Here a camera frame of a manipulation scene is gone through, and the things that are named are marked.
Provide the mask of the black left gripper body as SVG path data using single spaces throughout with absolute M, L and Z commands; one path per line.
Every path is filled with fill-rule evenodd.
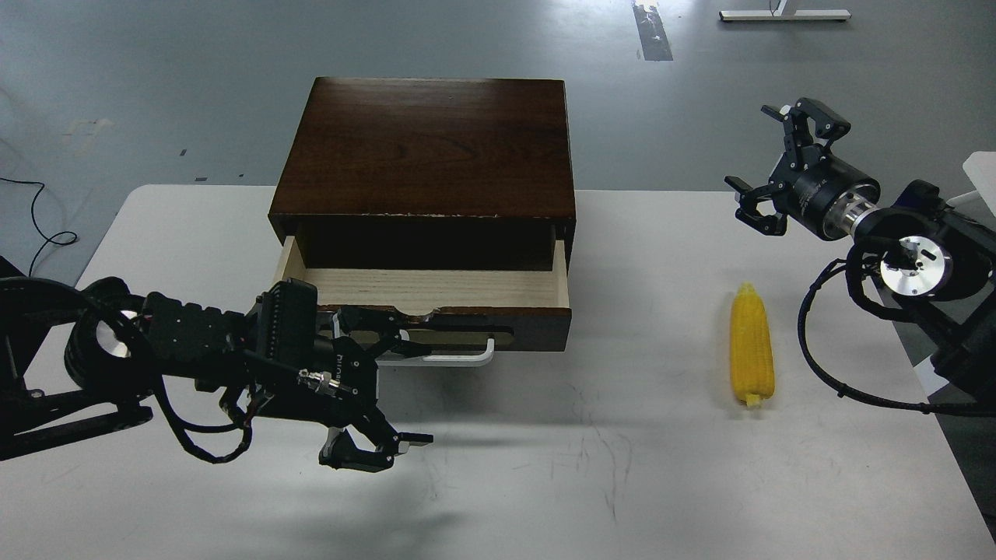
M 334 315 L 338 333 L 314 338 L 314 371 L 321 375 L 319 418 L 328 428 L 352 425 L 364 436 L 376 436 L 376 359 L 348 336 L 359 316 L 360 308 L 341 307 Z

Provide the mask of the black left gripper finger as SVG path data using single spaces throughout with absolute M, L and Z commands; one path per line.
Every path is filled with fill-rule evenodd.
M 338 337 L 338 361 L 343 366 L 375 366 L 384 353 L 405 359 L 433 354 L 433 348 L 426 344 L 402 339 L 401 319 L 396 312 L 342 306 L 338 309 L 338 326 L 342 333 Z M 374 332 L 378 339 L 363 348 L 349 336 L 353 331 Z
M 353 426 L 373 444 L 373 450 L 360 449 L 348 429 L 330 428 L 326 443 L 319 450 L 320 465 L 376 474 L 393 467 L 395 458 L 407 453 L 409 447 L 434 442 L 433 435 L 399 432 L 382 417 L 362 417 Z

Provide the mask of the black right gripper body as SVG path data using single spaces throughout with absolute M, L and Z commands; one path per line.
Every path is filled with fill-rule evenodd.
M 854 235 L 865 213 L 875 209 L 881 185 L 824 145 L 786 149 L 772 171 L 775 187 L 772 236 L 786 233 L 787 219 L 794 219 L 820 239 Z

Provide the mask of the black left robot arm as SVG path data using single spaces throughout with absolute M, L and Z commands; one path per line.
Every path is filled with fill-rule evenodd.
M 148 422 L 155 397 L 182 449 L 224 464 L 251 444 L 259 417 L 328 429 L 320 464 L 378 472 L 433 436 L 399 432 L 377 406 L 377 359 L 423 357 L 395 313 L 321 312 L 316 286 L 287 279 L 246 314 L 138 296 L 121 278 L 86 289 L 43 278 L 2 280 L 2 458 L 110 435 Z M 32 325 L 71 324 L 64 364 L 77 389 L 30 389 L 12 341 Z

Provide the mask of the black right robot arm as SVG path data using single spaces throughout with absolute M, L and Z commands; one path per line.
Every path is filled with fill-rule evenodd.
M 994 234 L 957 212 L 934 184 L 914 180 L 893 205 L 879 205 L 879 182 L 844 162 L 832 145 L 851 128 L 819 100 L 765 105 L 782 124 L 784 150 L 767 184 L 728 175 L 736 219 L 782 236 L 789 219 L 825 241 L 850 238 L 843 262 L 851 301 L 890 322 L 914 324 L 935 343 L 937 376 L 973 398 L 970 404 L 921 405 L 925 414 L 983 417 L 994 411 L 994 297 L 957 322 L 937 307 L 994 284 Z

